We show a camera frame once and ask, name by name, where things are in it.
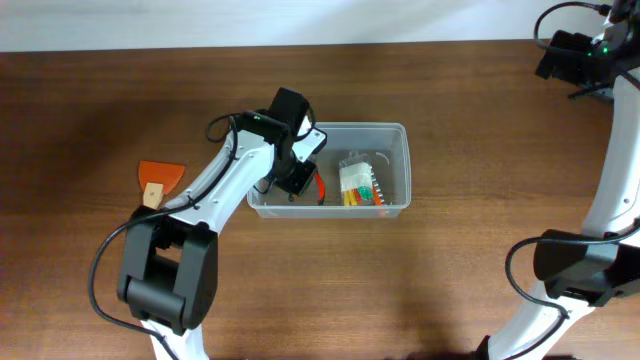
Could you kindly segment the clear box coloured plugs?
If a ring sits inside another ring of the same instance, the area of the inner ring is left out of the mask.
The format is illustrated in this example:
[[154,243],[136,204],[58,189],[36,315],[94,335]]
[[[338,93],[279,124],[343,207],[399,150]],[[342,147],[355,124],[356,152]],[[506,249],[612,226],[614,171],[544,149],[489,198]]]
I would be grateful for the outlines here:
[[340,192],[344,206],[374,205],[371,169],[369,156],[356,150],[339,162]]

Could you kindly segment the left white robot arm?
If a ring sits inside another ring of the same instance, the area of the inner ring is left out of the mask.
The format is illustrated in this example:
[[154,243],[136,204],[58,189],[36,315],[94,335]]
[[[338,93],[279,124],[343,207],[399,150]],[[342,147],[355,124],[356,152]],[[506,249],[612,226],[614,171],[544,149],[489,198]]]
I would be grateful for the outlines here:
[[228,116],[224,146],[161,209],[139,207],[126,227],[118,298],[152,340],[159,359],[204,359],[201,324],[218,283],[218,236],[262,180],[299,196],[326,144],[309,101],[280,88],[266,109]]

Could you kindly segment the orange handled pliers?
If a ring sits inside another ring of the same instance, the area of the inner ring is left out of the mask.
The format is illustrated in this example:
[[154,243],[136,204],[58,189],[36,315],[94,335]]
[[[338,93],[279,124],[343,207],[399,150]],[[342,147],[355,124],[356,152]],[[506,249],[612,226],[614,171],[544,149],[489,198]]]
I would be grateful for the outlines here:
[[318,171],[314,173],[314,179],[318,191],[318,205],[323,206],[326,198],[326,186]]

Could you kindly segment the orange scraper wooden handle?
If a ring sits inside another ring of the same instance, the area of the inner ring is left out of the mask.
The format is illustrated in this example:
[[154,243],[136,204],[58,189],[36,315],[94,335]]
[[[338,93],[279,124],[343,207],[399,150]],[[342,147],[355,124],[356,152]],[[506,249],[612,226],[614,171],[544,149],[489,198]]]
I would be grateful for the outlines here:
[[185,165],[141,160],[137,176],[142,191],[142,205],[158,209],[164,196],[179,184],[185,171]]

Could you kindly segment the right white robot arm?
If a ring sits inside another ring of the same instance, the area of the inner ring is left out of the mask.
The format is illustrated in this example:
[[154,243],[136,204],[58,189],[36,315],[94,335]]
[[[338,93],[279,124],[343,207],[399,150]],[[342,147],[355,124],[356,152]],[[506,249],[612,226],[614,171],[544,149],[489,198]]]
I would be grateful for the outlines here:
[[545,359],[578,320],[639,292],[639,1],[588,4],[603,16],[594,37],[558,30],[534,40],[536,75],[577,86],[573,98],[610,92],[613,121],[599,186],[578,234],[552,230],[514,244],[505,274],[523,302],[475,359]]

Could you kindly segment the orange screwdriver bit holder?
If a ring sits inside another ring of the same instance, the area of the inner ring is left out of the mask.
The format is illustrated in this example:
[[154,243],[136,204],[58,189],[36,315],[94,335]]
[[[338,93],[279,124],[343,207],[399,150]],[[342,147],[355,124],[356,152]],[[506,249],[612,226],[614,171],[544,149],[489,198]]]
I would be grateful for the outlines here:
[[385,206],[384,196],[383,196],[380,184],[376,178],[374,169],[371,169],[371,180],[372,180],[373,203],[376,206]]

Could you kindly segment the clear plastic container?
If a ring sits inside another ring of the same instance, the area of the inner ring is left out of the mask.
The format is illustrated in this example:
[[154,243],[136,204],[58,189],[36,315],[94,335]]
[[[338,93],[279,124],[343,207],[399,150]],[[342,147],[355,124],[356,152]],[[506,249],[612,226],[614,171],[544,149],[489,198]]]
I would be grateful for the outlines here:
[[328,135],[312,158],[318,174],[289,195],[261,184],[247,202],[262,218],[391,218],[411,203],[411,161],[399,123],[321,123]]

